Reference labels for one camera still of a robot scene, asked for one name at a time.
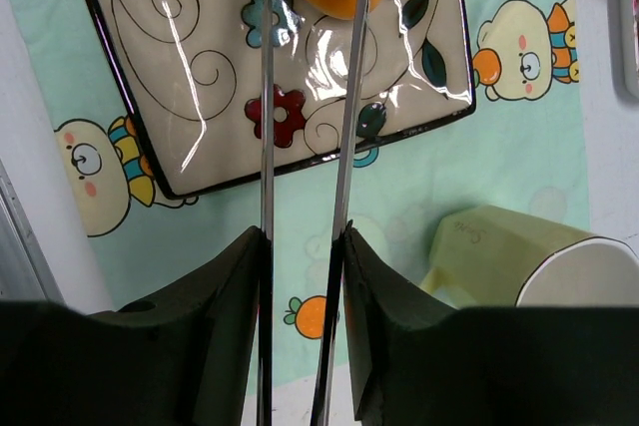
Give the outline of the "metal tongs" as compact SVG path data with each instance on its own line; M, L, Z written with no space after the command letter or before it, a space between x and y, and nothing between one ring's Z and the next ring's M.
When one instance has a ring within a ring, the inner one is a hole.
M345 230L353 156L355 150L355 117L362 85L364 43L368 31L370 0L356 0L351 29L346 99L342 119L342 133L338 151L336 193L331 227L326 300L319 364L316 373L312 425L326 425L329 421L334 344L338 317L343 262L345 259ZM273 44L273 0L264 0L261 46L261 229L265 265L260 276L259 295L259 368L256 420L259 425L273 423L273 323L274 323L274 238L276 231L276 201L299 207L311 194L303 190L295 194L289 187L282 195L276 193L275 176L275 58Z

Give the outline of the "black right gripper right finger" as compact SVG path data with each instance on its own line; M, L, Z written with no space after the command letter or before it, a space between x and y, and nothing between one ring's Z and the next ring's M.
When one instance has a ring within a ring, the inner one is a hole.
M354 417L364 425L634 425L631 307L454 309L344 238Z

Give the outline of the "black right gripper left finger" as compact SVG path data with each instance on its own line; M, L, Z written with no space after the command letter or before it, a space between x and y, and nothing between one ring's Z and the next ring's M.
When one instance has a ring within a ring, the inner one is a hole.
M1 304L5 425L237 425L258 311L262 232L117 311Z

